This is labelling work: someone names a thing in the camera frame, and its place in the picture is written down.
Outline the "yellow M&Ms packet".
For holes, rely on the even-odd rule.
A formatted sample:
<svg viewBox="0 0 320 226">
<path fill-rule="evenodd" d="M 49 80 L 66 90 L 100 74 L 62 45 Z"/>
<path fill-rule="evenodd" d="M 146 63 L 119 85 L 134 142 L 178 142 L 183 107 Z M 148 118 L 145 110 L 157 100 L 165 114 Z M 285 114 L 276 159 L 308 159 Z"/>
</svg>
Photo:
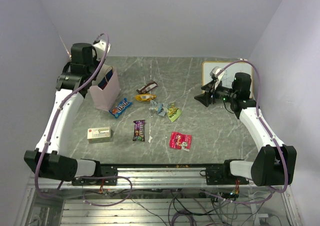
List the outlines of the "yellow M&Ms packet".
<svg viewBox="0 0 320 226">
<path fill-rule="evenodd" d="M 138 102 L 149 102 L 151 100 L 154 100 L 156 98 L 156 95 L 154 94 L 138 94 L 135 96 L 135 99 Z"/>
</svg>

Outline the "blue Burts chips bag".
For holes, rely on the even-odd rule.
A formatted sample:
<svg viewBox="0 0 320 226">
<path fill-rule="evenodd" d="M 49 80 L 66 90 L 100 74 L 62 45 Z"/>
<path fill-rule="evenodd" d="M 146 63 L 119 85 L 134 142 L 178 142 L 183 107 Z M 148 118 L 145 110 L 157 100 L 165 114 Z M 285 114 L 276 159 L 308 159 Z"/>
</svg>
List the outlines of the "blue Burts chips bag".
<svg viewBox="0 0 320 226">
<path fill-rule="evenodd" d="M 103 90 L 107 86 L 110 79 L 112 78 L 112 75 L 113 75 L 113 70 L 108 71 L 105 74 L 104 78 L 99 82 L 98 87 Z"/>
</svg>

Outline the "aluminium frame rail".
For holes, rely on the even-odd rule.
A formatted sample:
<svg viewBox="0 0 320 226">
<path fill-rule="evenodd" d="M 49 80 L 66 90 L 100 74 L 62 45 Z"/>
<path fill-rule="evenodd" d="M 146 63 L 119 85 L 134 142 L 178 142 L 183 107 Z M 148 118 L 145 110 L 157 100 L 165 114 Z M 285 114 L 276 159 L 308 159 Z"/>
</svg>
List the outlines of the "aluminium frame rail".
<svg viewBox="0 0 320 226">
<path fill-rule="evenodd" d="M 109 165 L 117 168 L 115 176 L 117 184 L 105 189 L 170 189 L 170 188 L 208 188 L 218 185 L 207 185 L 206 179 L 200 175 L 211 164 L 169 164 L 169 165 Z M 248 185 L 254 185 L 251 178 Z M 73 186 L 72 180 L 62 184 L 62 189 L 98 189 L 98 186 Z"/>
</svg>

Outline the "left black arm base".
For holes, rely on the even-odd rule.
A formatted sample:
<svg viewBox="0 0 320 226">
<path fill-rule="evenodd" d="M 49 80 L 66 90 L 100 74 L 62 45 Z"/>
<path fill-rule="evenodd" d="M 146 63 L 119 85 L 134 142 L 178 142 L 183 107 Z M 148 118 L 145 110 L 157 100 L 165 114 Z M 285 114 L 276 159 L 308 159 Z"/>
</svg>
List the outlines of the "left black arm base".
<svg viewBox="0 0 320 226">
<path fill-rule="evenodd" d="M 106 186 L 115 186 L 118 175 L 117 168 L 105 164 L 98 164 L 95 167 L 93 177 L 108 177 L 108 179 L 84 179 L 83 177 L 74 178 L 71 181 L 73 186 L 100 186 L 102 183 Z"/>
</svg>

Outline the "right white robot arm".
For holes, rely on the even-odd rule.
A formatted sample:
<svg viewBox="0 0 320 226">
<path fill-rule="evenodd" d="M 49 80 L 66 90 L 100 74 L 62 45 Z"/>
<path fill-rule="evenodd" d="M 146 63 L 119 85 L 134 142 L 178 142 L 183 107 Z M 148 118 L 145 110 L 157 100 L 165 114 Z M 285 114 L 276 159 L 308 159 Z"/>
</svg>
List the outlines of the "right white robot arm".
<svg viewBox="0 0 320 226">
<path fill-rule="evenodd" d="M 288 186 L 293 181 L 297 151 L 280 140 L 265 122 L 257 102 L 251 98 L 251 76 L 238 72 L 234 76 L 231 88 L 224 87 L 224 73 L 215 67 L 211 81 L 202 86 L 203 94 L 195 100 L 205 107 L 216 100 L 230 104 L 234 113 L 248 129 L 258 155 L 253 162 L 245 160 L 226 160 L 226 168 L 221 170 L 220 178 L 226 184 L 233 183 L 238 177 L 252 180 L 257 186 Z"/>
</svg>

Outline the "green snack packet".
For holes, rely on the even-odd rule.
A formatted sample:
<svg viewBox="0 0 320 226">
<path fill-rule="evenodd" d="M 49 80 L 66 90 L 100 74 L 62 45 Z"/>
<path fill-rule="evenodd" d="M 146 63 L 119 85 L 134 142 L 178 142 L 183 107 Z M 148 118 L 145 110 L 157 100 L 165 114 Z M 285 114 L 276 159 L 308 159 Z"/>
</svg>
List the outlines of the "green snack packet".
<svg viewBox="0 0 320 226">
<path fill-rule="evenodd" d="M 174 122 L 182 114 L 181 109 L 175 106 L 174 103 L 169 103 L 167 106 L 167 116 L 171 122 Z"/>
</svg>

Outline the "small whiteboard with stand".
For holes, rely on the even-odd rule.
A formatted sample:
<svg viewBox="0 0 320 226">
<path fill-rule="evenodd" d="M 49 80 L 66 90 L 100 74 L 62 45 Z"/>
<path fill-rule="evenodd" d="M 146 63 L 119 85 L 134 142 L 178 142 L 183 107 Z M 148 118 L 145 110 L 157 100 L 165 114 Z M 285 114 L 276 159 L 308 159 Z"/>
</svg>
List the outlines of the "small whiteboard with stand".
<svg viewBox="0 0 320 226">
<path fill-rule="evenodd" d="M 230 64 L 228 61 L 205 61 L 202 64 L 202 84 L 205 85 L 212 81 L 212 78 L 210 76 L 210 72 L 213 68 L 218 67 L 223 69 L 225 66 Z M 235 74 L 238 72 L 247 73 L 251 77 L 251 85 L 250 85 L 250 99 L 254 98 L 254 92 L 253 92 L 253 71 L 254 69 L 247 63 L 235 63 L 228 67 L 222 77 L 222 86 L 231 88 L 232 82 L 235 78 Z"/>
</svg>

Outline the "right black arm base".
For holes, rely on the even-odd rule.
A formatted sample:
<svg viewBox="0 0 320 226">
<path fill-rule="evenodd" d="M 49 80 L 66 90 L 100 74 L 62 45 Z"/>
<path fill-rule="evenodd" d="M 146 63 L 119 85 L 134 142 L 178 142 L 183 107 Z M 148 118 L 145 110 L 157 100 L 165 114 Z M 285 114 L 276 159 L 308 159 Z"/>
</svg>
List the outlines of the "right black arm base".
<svg viewBox="0 0 320 226">
<path fill-rule="evenodd" d="M 213 164 L 200 170 L 199 174 L 205 178 L 207 185 L 248 185 L 249 181 L 241 176 L 231 174 L 230 167 L 227 164 Z"/>
</svg>

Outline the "brown chocolate bar wrapper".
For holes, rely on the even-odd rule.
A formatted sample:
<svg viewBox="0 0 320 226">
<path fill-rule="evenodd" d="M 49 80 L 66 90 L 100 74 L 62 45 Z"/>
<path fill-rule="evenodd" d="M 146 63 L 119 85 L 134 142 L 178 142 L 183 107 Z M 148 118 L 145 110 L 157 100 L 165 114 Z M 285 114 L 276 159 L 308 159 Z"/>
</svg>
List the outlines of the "brown chocolate bar wrapper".
<svg viewBox="0 0 320 226">
<path fill-rule="evenodd" d="M 147 94 L 148 92 L 155 89 L 156 87 L 158 87 L 158 84 L 155 81 L 151 80 L 142 88 L 137 89 L 136 92 L 138 94 Z"/>
</svg>

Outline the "blue M&Ms packet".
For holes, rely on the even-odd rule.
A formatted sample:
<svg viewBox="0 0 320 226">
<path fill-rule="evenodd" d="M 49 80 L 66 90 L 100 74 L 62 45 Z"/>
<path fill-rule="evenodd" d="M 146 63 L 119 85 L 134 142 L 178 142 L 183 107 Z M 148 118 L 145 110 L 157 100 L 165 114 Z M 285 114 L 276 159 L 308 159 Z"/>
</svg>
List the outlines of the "blue M&Ms packet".
<svg viewBox="0 0 320 226">
<path fill-rule="evenodd" d="M 116 107 L 109 110 L 109 113 L 111 113 L 116 119 L 126 111 L 133 103 L 127 101 L 126 98 L 124 98 Z"/>
</svg>

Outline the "pink paper bag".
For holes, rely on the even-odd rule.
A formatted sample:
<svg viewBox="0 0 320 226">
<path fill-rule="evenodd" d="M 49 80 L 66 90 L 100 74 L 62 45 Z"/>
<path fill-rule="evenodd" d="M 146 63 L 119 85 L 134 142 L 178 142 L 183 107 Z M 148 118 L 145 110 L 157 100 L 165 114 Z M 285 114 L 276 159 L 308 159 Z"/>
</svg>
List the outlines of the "pink paper bag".
<svg viewBox="0 0 320 226">
<path fill-rule="evenodd" d="M 108 82 L 107 86 L 102 90 L 98 87 L 98 84 L 110 70 L 113 70 L 112 78 Z M 111 110 L 120 90 L 121 88 L 116 68 L 105 64 L 102 66 L 96 80 L 92 82 L 92 86 L 89 88 L 95 108 L 103 111 Z"/>
</svg>

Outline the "white cardboard box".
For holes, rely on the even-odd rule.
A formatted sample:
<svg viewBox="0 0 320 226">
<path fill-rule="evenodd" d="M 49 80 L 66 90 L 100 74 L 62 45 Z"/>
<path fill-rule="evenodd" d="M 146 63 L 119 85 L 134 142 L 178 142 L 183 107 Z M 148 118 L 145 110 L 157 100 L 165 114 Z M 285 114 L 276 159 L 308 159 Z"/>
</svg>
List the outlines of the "white cardboard box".
<svg viewBox="0 0 320 226">
<path fill-rule="evenodd" d="M 111 127 L 90 128 L 87 130 L 87 140 L 89 143 L 108 142 L 113 137 Z"/>
</svg>

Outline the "light blue snack wrapper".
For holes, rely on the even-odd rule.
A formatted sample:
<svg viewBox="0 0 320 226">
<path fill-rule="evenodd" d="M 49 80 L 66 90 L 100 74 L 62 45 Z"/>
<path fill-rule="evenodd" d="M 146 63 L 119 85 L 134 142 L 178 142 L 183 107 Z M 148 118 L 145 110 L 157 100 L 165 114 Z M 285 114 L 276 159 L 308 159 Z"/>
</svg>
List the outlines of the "light blue snack wrapper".
<svg viewBox="0 0 320 226">
<path fill-rule="evenodd" d="M 156 112 L 159 116 L 165 116 L 168 111 L 168 104 L 166 103 L 158 103 L 154 100 L 150 101 L 149 110 Z"/>
</svg>

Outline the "red candy packet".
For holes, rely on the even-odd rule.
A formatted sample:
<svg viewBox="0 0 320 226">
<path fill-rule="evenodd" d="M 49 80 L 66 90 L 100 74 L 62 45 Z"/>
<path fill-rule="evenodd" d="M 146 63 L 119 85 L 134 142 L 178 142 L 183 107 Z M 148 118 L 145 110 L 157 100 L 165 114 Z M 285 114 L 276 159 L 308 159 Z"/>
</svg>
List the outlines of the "red candy packet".
<svg viewBox="0 0 320 226">
<path fill-rule="evenodd" d="M 169 141 L 169 147 L 176 150 L 190 151 L 192 135 L 172 132 Z"/>
</svg>

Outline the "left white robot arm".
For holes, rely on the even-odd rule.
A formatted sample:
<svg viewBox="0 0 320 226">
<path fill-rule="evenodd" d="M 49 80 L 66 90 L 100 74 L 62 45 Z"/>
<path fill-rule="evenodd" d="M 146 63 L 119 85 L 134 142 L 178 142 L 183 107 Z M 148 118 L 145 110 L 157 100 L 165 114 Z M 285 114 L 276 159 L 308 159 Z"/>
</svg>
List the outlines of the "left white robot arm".
<svg viewBox="0 0 320 226">
<path fill-rule="evenodd" d="M 55 102 L 45 131 L 35 149 L 24 154 L 35 181 L 46 178 L 69 182 L 78 177 L 84 177 L 91 185 L 101 181 L 102 172 L 97 161 L 77 160 L 66 154 L 78 109 L 96 80 L 109 49 L 109 44 L 103 40 L 72 45 L 71 60 L 57 79 Z"/>
</svg>

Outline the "purple M&Ms packet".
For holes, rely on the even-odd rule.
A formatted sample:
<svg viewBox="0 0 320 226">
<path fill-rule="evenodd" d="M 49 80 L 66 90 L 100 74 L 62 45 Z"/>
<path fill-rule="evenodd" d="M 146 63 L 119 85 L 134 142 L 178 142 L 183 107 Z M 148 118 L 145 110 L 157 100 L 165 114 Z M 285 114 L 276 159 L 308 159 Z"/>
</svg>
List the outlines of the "purple M&Ms packet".
<svg viewBox="0 0 320 226">
<path fill-rule="evenodd" d="M 145 120 L 135 120 L 133 141 L 145 141 Z"/>
</svg>

